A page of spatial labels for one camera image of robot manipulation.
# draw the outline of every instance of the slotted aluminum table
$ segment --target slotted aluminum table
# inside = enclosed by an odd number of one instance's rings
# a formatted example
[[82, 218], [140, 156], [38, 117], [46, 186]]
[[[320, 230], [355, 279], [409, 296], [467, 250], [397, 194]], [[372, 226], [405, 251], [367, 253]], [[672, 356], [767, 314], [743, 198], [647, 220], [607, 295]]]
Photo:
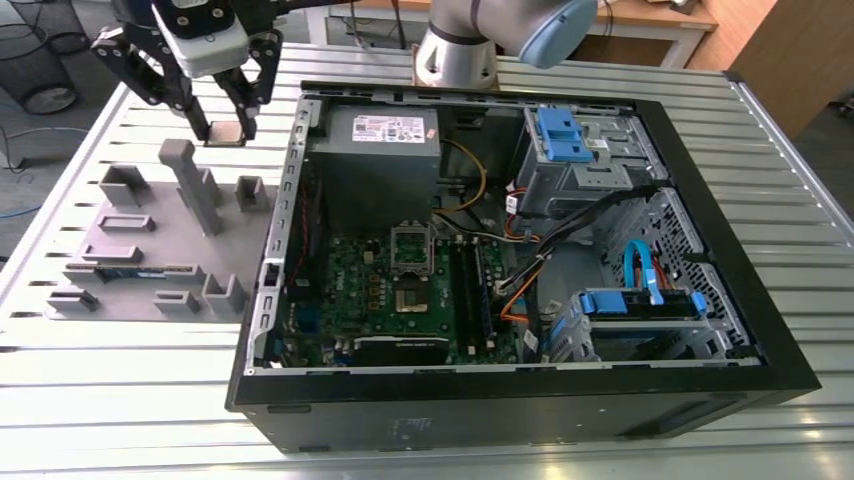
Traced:
[[[197, 162], [221, 183], [260, 175], [276, 184], [299, 82], [408, 84], [409, 73], [400, 51], [285, 45], [257, 140], [200, 149]], [[0, 476], [854, 478], [854, 229], [750, 92], [716, 73], [583, 63], [537, 71], [512, 60], [500, 84], [663, 103], [824, 388], [667, 441], [283, 455], [223, 408], [237, 325], [41, 316], [104, 200], [105, 169], [130, 163], [149, 180], [170, 178], [160, 142], [192, 138], [182, 119], [120, 87], [0, 277]], [[196, 92], [208, 119], [231, 119], [209, 79]]]

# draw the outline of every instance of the mesh trash bin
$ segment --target mesh trash bin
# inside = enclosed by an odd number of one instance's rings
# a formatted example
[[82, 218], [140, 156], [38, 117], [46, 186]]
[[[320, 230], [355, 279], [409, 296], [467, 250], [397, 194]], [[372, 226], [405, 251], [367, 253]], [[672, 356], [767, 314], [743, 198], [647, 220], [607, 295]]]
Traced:
[[24, 111], [36, 115], [56, 113], [77, 100], [41, 28], [22, 23], [0, 25], [0, 87]]
[[24, 23], [48, 34], [48, 46], [57, 55], [69, 55], [89, 47], [70, 0], [9, 0]]

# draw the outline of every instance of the wire bundle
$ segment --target wire bundle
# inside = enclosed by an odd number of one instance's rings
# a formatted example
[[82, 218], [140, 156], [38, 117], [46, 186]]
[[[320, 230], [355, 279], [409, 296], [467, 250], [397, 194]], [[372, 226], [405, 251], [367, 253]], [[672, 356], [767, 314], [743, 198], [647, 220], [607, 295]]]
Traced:
[[[647, 185], [632, 190], [609, 193], [593, 203], [591, 203], [585, 208], [565, 217], [552, 227], [552, 229], [541, 237], [536, 245], [536, 249], [533, 250], [533, 256], [529, 259], [527, 265], [497, 286], [499, 291], [507, 290], [513, 284], [516, 284], [516, 282], [524, 279], [521, 287], [519, 287], [519, 290], [516, 290], [513, 295], [509, 297], [509, 301], [501, 309], [501, 320], [517, 322], [527, 321], [525, 316], [511, 314], [509, 309], [512, 308], [512, 305], [517, 301], [525, 289], [529, 288], [532, 282], [536, 280], [536, 277], [541, 273], [543, 264], [545, 263], [545, 260], [548, 260], [548, 257], [553, 252], [555, 245], [565, 240], [572, 233], [577, 232], [580, 229], [592, 224], [601, 216], [601, 214], [608, 210], [608, 208], [611, 208], [613, 205], [634, 198], [650, 197], [658, 191], [658, 189], [658, 186]], [[531, 305], [528, 305], [527, 307], [528, 309], [535, 308], [535, 306]]]
[[[512, 192], [507, 193], [507, 196], [515, 197], [516, 195], [524, 194], [527, 190], [528, 190], [527, 188], [517, 188]], [[515, 214], [507, 215], [507, 220], [504, 221], [504, 237], [509, 238], [511, 240], [524, 240], [524, 235], [519, 235], [512, 231], [512, 221], [515, 219], [516, 219]], [[539, 235], [531, 235], [531, 241], [539, 242], [539, 240], [540, 240]]]

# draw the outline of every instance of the black plastic front panel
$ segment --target black plastic front panel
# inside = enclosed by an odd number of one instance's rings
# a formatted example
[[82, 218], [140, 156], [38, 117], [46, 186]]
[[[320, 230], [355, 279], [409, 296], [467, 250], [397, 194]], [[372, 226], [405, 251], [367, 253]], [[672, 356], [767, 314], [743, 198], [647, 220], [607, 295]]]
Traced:
[[[388, 433], [389, 429], [395, 430], [400, 419], [407, 418], [433, 419], [424, 431], [416, 432], [424, 439], [423, 446], [429, 448], [553, 443], [557, 437], [573, 442], [671, 436], [708, 423], [748, 403], [782, 402], [820, 388], [659, 103], [404, 86], [311, 83], [303, 87], [327, 92], [348, 87], [368, 91], [376, 89], [399, 93], [393, 98], [400, 100], [404, 93], [423, 92], [433, 96], [464, 93], [467, 100], [475, 102], [488, 97], [535, 102], [575, 100], [632, 106], [670, 170], [675, 188], [764, 365], [247, 377], [241, 375], [249, 323], [247, 317], [227, 406], [232, 411], [252, 411], [255, 415], [251, 419], [263, 431], [283, 429], [283, 434], [287, 431], [304, 432], [304, 441], [292, 435], [285, 435], [287, 440], [280, 435], [269, 437], [279, 447], [311, 447], [313, 443], [319, 450], [324, 449], [324, 445], [333, 450], [417, 447], [412, 442], [405, 445], [395, 434]], [[271, 405], [273, 411], [287, 412], [292, 407], [301, 413], [268, 414]], [[491, 412], [495, 418], [481, 412]], [[593, 424], [588, 429], [575, 430], [575, 425], [587, 425], [591, 420]], [[507, 422], [513, 425], [509, 429], [504, 426]], [[363, 429], [364, 434], [353, 432], [353, 429]], [[465, 434], [469, 429], [481, 431]]]

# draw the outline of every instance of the yellow cable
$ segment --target yellow cable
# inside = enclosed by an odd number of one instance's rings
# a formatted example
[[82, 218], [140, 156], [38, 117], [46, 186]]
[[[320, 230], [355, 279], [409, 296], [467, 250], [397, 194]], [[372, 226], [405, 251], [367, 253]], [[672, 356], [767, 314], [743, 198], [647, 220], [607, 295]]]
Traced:
[[443, 143], [449, 143], [451, 145], [453, 145], [460, 152], [463, 152], [465, 154], [465, 156], [471, 159], [471, 161], [473, 162], [475, 166], [477, 167], [477, 171], [480, 172], [480, 188], [477, 189], [477, 193], [473, 197], [471, 197], [471, 200], [468, 200], [465, 203], [456, 205], [455, 207], [451, 208], [440, 208], [439, 210], [436, 210], [436, 212], [439, 213], [453, 213], [453, 212], [459, 212], [460, 210], [471, 207], [475, 202], [477, 200], [480, 200], [480, 197], [483, 196], [483, 194], [485, 193], [485, 168], [483, 168], [483, 163], [480, 163], [480, 160], [477, 159], [477, 157], [475, 156], [473, 153], [471, 153], [471, 150], [468, 150], [465, 147], [463, 147], [456, 141], [449, 140], [447, 138], [441, 139]]

